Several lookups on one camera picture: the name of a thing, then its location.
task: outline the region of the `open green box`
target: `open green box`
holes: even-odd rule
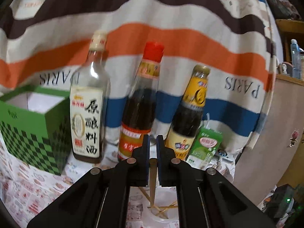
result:
[[[35,86],[0,97],[0,130],[10,154],[60,175],[72,148],[69,92]]]

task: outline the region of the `bottle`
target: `bottle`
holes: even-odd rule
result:
[[[291,40],[290,50],[291,50],[291,60],[292,60],[292,77],[300,80],[302,73],[302,66],[301,66],[300,50],[299,50],[298,42],[295,39]]]
[[[94,33],[86,62],[71,78],[73,155],[94,164],[103,157],[105,110],[110,90],[110,78],[101,64],[106,41],[105,32]]]
[[[184,161],[203,117],[209,73],[210,69],[205,66],[194,67],[166,140],[166,147],[172,148],[175,156]]]
[[[164,46],[147,42],[128,96],[120,133],[118,160],[130,158],[142,146],[143,136],[151,132],[155,118],[156,92]]]

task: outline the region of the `bottle cap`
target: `bottle cap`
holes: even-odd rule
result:
[[[201,73],[204,73],[206,75],[210,74],[210,69],[208,67],[202,66],[202,65],[196,65],[194,67],[193,71],[201,72]]]
[[[106,43],[107,43],[107,33],[102,30],[97,30],[93,34],[89,50],[103,51],[105,49]]]
[[[157,42],[147,42],[143,51],[143,59],[160,63],[164,54],[164,46]]]

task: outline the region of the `checkered pattern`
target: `checkered pattern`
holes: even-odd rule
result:
[[[38,169],[60,175],[68,156],[68,148],[71,148],[66,143],[68,135],[64,135],[67,130],[65,123],[66,121],[59,126],[59,131],[53,132],[51,140],[19,130],[3,121],[0,122],[0,129],[10,154]]]

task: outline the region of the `water bottle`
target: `water bottle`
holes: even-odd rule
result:
[[[292,77],[296,79],[301,79],[301,59],[300,59],[300,50],[298,42],[295,39],[291,40],[290,45],[291,50],[291,59],[292,59]]]

